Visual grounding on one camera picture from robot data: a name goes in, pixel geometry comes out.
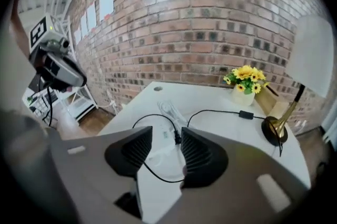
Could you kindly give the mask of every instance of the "wooden box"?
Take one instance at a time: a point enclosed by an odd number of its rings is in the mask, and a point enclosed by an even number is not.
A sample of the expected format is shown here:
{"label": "wooden box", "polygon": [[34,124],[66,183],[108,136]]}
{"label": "wooden box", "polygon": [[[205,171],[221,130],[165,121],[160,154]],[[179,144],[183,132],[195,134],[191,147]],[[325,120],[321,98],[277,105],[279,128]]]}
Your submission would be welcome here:
{"label": "wooden box", "polygon": [[276,118],[280,118],[289,106],[289,102],[269,86],[262,87],[255,99],[265,115]]}

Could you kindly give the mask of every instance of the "paper on wall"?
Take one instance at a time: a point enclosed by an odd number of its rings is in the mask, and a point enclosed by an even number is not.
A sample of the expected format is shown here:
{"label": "paper on wall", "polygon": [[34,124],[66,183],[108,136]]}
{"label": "paper on wall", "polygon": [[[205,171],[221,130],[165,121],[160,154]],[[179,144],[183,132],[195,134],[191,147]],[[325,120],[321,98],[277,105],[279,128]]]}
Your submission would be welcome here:
{"label": "paper on wall", "polygon": [[86,15],[88,17],[88,28],[89,32],[94,29],[97,25],[96,21],[96,9],[95,9],[95,2],[93,2],[88,9],[86,10]]}
{"label": "paper on wall", "polygon": [[86,12],[81,17],[81,31],[82,31],[82,37],[85,37],[88,34],[88,27],[86,25]]}
{"label": "paper on wall", "polygon": [[74,32],[74,36],[75,36],[75,41],[77,45],[82,39],[80,26],[78,26],[78,29]]}
{"label": "paper on wall", "polygon": [[100,0],[100,21],[114,12],[114,0]]}

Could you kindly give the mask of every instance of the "white vase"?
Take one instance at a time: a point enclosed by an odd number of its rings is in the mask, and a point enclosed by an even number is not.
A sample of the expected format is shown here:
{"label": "white vase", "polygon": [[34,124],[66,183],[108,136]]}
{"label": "white vase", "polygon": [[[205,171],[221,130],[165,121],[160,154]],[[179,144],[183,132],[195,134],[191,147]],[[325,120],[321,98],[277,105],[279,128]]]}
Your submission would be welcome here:
{"label": "white vase", "polygon": [[243,105],[243,106],[250,106],[254,101],[255,93],[251,93],[245,95],[244,92],[240,92],[236,86],[232,91],[232,100],[233,102]]}

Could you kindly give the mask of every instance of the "yellow flower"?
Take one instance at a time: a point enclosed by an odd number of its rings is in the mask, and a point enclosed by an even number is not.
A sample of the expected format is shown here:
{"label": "yellow flower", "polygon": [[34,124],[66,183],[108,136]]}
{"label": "yellow flower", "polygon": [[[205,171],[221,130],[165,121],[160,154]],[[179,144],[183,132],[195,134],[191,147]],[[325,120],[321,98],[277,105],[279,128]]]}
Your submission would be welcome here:
{"label": "yellow flower", "polygon": [[252,82],[256,83],[258,79],[259,79],[259,75],[255,71],[253,71],[251,75]]}
{"label": "yellow flower", "polygon": [[247,65],[239,68],[238,70],[233,71],[235,77],[237,79],[241,79],[241,80],[244,80],[244,79],[247,79],[248,77],[250,77],[252,72],[253,72],[253,69],[250,66],[247,66]]}
{"label": "yellow flower", "polygon": [[245,87],[244,87],[243,85],[241,85],[241,84],[237,84],[237,85],[236,85],[236,88],[237,88],[237,90],[238,90],[239,92],[243,92],[243,91],[245,90]]}
{"label": "yellow flower", "polygon": [[262,70],[259,70],[259,71],[257,72],[257,75],[258,75],[258,77],[259,77],[260,80],[265,80],[265,76],[264,76]]}
{"label": "yellow flower", "polygon": [[261,85],[259,83],[254,83],[252,86],[252,92],[258,94],[261,91]]}
{"label": "yellow flower", "polygon": [[230,80],[230,78],[228,78],[227,76],[225,76],[225,77],[223,78],[223,80],[224,80],[227,84],[231,84],[231,80]]}

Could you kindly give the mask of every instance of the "camera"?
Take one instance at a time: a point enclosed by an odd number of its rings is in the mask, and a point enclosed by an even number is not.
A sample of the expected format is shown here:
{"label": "camera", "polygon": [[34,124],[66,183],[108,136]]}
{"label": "camera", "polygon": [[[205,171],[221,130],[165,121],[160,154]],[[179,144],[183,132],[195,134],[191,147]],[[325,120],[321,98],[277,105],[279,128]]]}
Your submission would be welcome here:
{"label": "camera", "polygon": [[60,21],[46,13],[29,34],[29,60],[46,86],[63,92],[67,87],[86,84],[86,76],[68,54],[69,49]]}

